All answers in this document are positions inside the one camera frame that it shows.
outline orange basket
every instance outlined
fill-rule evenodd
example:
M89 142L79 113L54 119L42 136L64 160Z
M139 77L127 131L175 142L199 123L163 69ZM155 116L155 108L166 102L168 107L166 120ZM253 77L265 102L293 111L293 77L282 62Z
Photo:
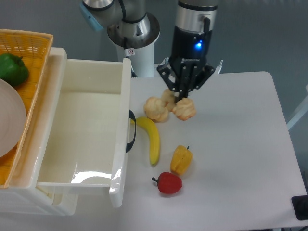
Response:
M20 158L52 42L53 35L50 34L0 29L0 55L11 53L22 56L25 66L29 70L28 79L23 84L15 87L26 108L25 129L15 147L6 155L0 157L0 189L9 186L10 179Z

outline yellow banana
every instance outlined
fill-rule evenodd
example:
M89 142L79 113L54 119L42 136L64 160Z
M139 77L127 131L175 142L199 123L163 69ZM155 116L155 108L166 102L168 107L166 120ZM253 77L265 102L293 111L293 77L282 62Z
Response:
M148 133L150 139L150 163L152 166L155 166L160 155L160 138L158 129L152 120L144 116L136 118L136 123Z

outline black handle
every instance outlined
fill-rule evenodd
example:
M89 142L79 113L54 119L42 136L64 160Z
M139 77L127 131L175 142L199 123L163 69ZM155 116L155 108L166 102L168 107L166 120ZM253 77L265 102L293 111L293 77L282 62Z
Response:
M129 111L129 118L132 119L134 121L134 123L135 123L135 133L134 133L133 140L130 143L126 144L126 152L127 153L131 150L131 148L134 145L135 138L136 138L136 129L137 129L136 118L135 118L134 113L131 110Z

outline fake fruit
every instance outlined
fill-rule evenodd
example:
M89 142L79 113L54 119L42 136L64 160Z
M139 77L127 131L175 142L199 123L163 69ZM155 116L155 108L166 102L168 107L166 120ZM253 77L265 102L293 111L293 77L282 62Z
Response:
M159 191L165 194L177 193L182 188L181 178L170 172L163 172L158 179L152 177L152 180L157 182Z
M176 106L174 100L175 100L174 92L170 91L169 88L164 90L162 94L162 101L165 102L165 107L170 112L172 112L172 109Z
M15 87L23 83L29 75L22 57L10 53L0 55L0 78Z
M172 109L172 112L180 120L188 120L197 113L193 100L188 98L183 98L178 101L176 106Z
M188 149L189 146L186 148L182 145L179 145L175 149L170 164L171 172L176 173L179 176L186 172L193 158L193 154Z
M150 163L155 166L160 156L160 137L155 123L147 117L136 119L137 126L143 128L148 133L150 139Z
M165 103L157 97L147 99L143 109L148 118L157 122L166 120L169 115L169 111L165 108Z

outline white plate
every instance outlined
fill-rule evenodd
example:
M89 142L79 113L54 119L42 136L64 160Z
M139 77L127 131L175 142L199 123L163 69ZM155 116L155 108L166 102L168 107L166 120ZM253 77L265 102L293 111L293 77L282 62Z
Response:
M26 109L17 91L0 79L0 157L19 141L26 122Z

